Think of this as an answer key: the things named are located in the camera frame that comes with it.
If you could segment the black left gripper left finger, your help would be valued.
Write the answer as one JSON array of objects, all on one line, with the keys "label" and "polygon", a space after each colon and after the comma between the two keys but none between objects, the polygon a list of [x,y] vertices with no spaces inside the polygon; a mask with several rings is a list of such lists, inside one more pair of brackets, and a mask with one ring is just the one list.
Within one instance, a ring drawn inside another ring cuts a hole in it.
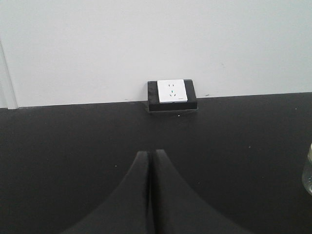
[{"label": "black left gripper left finger", "polygon": [[149,205],[150,158],[139,151],[129,171],[95,210],[64,234],[145,234]]}]

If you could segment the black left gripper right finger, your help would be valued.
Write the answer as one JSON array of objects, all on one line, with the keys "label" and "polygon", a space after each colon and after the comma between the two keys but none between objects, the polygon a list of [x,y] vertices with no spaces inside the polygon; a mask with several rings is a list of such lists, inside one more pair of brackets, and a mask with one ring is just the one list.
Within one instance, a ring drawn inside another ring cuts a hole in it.
[{"label": "black left gripper right finger", "polygon": [[244,234],[187,184],[164,150],[152,154],[151,203],[157,234]]}]

